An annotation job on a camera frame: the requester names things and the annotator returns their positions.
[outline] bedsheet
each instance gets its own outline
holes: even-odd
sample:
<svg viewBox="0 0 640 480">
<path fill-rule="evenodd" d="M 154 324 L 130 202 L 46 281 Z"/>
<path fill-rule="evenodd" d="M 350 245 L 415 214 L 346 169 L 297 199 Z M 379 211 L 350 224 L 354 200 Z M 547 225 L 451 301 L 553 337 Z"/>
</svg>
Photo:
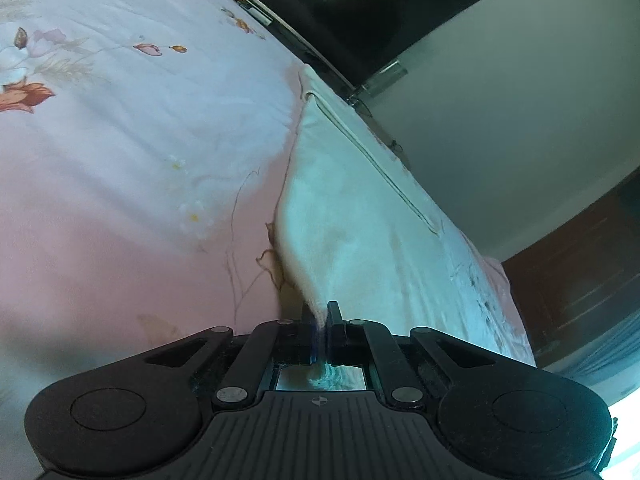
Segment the bedsheet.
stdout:
<svg viewBox="0 0 640 480">
<path fill-rule="evenodd" d="M 303 92 L 276 239 L 317 319 L 334 300 L 345 319 L 375 320 L 398 335 L 429 326 L 535 366 L 513 301 L 500 301 L 508 284 L 496 269 L 493 283 L 485 272 L 499 264 L 482 259 L 310 68 Z M 318 380 L 325 387 L 362 383 L 348 368 L 328 369 Z"/>
<path fill-rule="evenodd" d="M 301 66 L 231 0 L 0 0 L 0 479 L 47 384 L 282 316 Z"/>
</svg>

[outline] gray wall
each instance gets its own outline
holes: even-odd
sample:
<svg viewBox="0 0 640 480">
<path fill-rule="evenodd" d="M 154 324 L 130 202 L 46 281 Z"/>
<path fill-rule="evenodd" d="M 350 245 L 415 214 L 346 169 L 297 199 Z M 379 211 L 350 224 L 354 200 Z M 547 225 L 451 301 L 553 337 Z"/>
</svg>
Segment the gray wall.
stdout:
<svg viewBox="0 0 640 480">
<path fill-rule="evenodd" d="M 505 259 L 640 166 L 639 0 L 483 0 L 369 102 L 412 173 Z"/>
</svg>

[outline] brown door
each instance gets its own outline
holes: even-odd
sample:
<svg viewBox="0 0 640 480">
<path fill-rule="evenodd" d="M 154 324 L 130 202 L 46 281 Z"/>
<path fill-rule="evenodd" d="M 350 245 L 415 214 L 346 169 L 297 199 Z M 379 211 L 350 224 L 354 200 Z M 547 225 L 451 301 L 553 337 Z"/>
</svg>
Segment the brown door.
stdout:
<svg viewBox="0 0 640 480">
<path fill-rule="evenodd" d="M 640 308 L 640 171 L 504 262 L 538 366 Z"/>
</svg>

